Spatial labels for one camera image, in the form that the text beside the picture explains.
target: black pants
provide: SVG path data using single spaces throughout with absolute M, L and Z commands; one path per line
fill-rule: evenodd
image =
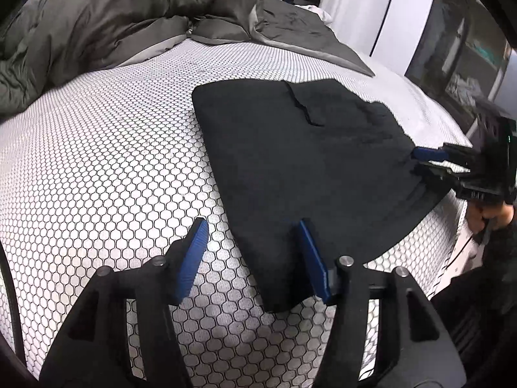
M 517 313 L 490 309 L 491 288 L 483 268 L 454 278 L 431 299 L 467 373 L 465 388 L 517 386 Z

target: person's arm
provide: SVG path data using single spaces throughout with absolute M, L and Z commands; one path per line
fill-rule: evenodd
M 483 253 L 483 268 L 490 281 L 491 306 L 506 313 L 517 305 L 517 217 L 513 206 L 482 206 L 469 202 L 466 219 L 470 230 L 484 231 L 484 219 L 496 223 Z

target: human hand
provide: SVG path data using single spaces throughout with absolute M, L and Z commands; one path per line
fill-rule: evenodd
M 469 201 L 465 215 L 472 233 L 476 234 L 485 228 L 483 219 L 496 218 L 493 230 L 506 227 L 513 219 L 513 206 L 507 204 L 485 205 L 478 201 Z

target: black sleeve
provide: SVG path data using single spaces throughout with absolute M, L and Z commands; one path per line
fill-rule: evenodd
M 492 308 L 505 314 L 517 305 L 517 218 L 493 231 L 483 253 L 488 299 Z

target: honeycomb pattern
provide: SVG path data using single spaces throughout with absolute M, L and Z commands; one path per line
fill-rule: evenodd
M 172 319 L 194 386 L 308 387 L 334 316 L 317 298 L 272 315 L 228 228 L 190 94 L 228 79 L 334 78 L 384 102 L 416 144 L 467 144 L 445 111 L 410 82 L 367 58 L 370 78 L 322 60 L 253 43 L 190 40 L 147 62 L 84 74 L 0 125 L 0 240 L 13 272 L 29 370 L 41 365 L 94 270 L 138 267 L 183 237 L 196 216 L 210 242 L 190 296 Z M 406 266 L 430 293 L 450 255 L 462 204 L 448 195 L 370 268 Z M 128 342 L 144 377 L 136 304 Z M 364 370 L 376 346 L 371 301 Z M 5 290 L 0 330 L 12 344 Z

